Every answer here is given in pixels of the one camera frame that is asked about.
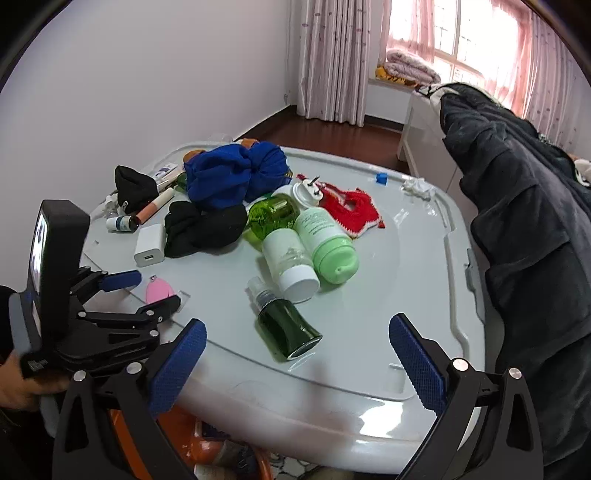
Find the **person's left hand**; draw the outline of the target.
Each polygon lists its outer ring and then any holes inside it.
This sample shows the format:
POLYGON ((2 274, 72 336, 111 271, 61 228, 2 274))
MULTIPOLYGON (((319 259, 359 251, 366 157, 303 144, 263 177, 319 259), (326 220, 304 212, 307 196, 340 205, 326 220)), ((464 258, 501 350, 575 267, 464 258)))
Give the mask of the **person's left hand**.
POLYGON ((69 386, 67 377, 28 378, 22 376, 19 356, 13 350, 0 367, 0 404, 10 410, 33 411, 40 398, 64 392, 69 386))

